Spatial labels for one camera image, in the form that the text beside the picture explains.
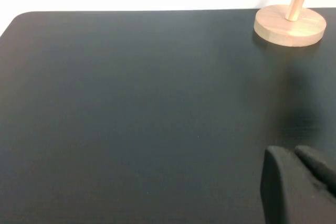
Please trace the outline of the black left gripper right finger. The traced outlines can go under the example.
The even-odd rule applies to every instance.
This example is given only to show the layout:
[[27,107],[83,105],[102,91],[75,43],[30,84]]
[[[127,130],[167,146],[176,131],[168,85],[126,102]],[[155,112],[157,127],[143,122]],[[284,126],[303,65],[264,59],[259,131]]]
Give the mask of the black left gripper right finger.
[[296,146],[294,153],[314,177],[328,187],[329,191],[335,191],[335,160],[306,145]]

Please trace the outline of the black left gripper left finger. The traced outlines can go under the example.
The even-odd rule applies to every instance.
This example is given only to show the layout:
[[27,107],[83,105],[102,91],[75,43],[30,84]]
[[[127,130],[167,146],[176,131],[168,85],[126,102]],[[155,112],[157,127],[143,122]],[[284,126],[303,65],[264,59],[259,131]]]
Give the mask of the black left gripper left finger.
[[260,183],[265,222],[335,223],[335,191],[314,177],[294,150],[265,150]]

